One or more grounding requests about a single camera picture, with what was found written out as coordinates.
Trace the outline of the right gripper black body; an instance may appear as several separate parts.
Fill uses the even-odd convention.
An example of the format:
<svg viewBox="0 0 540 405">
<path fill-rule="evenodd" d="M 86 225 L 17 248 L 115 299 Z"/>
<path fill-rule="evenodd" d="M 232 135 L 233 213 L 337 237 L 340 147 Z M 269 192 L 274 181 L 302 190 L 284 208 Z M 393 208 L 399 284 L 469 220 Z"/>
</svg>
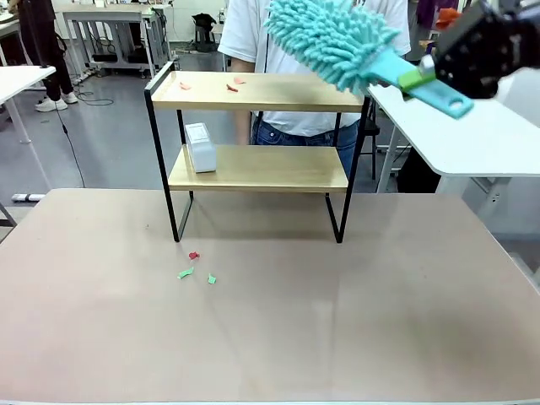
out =
<svg viewBox="0 0 540 405">
<path fill-rule="evenodd" d="M 438 37 L 435 74 L 472 99 L 496 96 L 499 81 L 539 68 L 539 2 L 477 1 Z"/>
</svg>

